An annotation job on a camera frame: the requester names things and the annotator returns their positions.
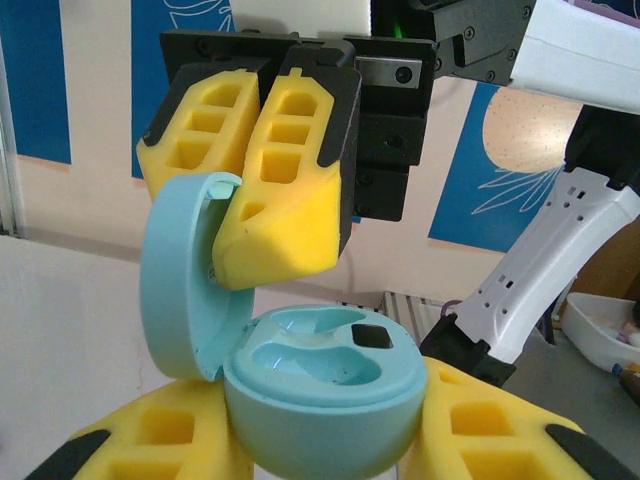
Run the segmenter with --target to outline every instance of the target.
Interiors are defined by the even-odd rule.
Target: cable
[[[448,302],[446,302],[440,309],[440,318],[446,317],[449,309],[454,305],[458,305],[459,303],[462,303],[462,300],[449,300]]]

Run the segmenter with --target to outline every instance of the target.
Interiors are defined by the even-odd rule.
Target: pink object
[[[629,335],[624,332],[619,332],[616,340],[622,343],[629,344]]]

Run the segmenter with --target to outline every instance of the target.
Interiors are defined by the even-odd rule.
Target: open lid
[[[215,281],[211,252],[240,178],[172,178],[149,214],[140,265],[140,310],[151,356],[165,375],[213,381],[240,341],[254,290]]]

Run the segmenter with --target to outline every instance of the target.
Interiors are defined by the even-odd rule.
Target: earbud charging case
[[[283,308],[251,320],[254,291],[215,282],[213,240],[240,179],[171,179],[145,232],[145,336],[167,376],[224,376],[232,430],[251,458],[288,479],[369,478],[418,428],[427,382],[407,332],[343,306]]]

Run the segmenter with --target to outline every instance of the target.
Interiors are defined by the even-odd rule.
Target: green light
[[[404,35],[402,34],[402,28],[400,27],[400,24],[398,22],[396,22],[393,33],[396,38],[404,38]]]

